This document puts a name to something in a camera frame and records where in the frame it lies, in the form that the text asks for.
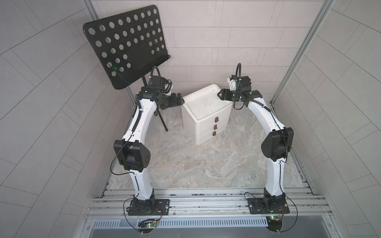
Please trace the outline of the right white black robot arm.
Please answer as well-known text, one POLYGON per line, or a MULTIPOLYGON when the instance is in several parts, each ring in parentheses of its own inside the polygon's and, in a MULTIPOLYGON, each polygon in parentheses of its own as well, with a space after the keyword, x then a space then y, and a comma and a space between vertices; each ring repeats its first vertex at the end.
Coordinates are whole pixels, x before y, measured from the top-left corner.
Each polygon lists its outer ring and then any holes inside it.
POLYGON ((291 150, 294 131, 287 128, 273 114, 262 95, 251 89, 247 76, 232 75, 227 79, 229 89, 222 89, 217 96, 224 101, 242 102, 257 117, 267 136, 261 150, 267 158, 267 183, 264 190, 264 207, 270 211, 286 202, 284 193, 284 166, 291 150))

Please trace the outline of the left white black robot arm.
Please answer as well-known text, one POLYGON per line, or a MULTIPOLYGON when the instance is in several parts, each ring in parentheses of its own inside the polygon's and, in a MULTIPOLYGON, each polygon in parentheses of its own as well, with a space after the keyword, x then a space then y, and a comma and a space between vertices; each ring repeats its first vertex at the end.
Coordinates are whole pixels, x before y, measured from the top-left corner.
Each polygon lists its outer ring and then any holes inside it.
POLYGON ((184 104, 181 93, 164 93, 159 89, 143 87, 135 95, 137 108, 131 124, 121 140, 114 142, 115 159, 125 169, 124 173, 111 173, 116 176, 130 175, 135 199, 139 202, 150 202, 154 199, 154 189, 149 181, 147 167, 150 163, 151 152, 145 146, 145 137, 151 118, 157 109, 177 107, 184 104))

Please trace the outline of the white three-drawer cabinet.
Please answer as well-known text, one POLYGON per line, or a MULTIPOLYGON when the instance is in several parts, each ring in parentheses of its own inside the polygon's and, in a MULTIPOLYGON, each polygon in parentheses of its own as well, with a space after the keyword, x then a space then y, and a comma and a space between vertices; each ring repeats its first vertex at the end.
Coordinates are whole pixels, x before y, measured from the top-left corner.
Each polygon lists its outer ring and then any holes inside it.
POLYGON ((231 101, 221 100, 221 89, 211 84, 184 97, 182 118, 184 129, 192 141, 200 145, 223 132, 233 107, 231 101))

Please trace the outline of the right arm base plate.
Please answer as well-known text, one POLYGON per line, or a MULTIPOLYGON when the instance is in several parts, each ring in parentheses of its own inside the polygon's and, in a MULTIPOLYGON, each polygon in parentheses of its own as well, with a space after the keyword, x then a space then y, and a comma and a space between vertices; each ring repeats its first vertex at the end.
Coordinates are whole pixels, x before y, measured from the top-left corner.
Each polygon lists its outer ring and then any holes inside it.
POLYGON ((290 209, 284 198, 271 202, 269 199, 248 198, 250 214, 289 214, 290 209))

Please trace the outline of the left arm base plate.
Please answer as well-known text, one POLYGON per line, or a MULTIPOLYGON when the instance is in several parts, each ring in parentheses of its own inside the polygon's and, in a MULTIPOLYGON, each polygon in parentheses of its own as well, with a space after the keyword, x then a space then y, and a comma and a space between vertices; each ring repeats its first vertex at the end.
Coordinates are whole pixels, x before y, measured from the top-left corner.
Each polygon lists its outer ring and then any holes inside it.
POLYGON ((128 209, 129 216, 159 216, 168 215, 169 199, 138 200, 134 198, 128 209))

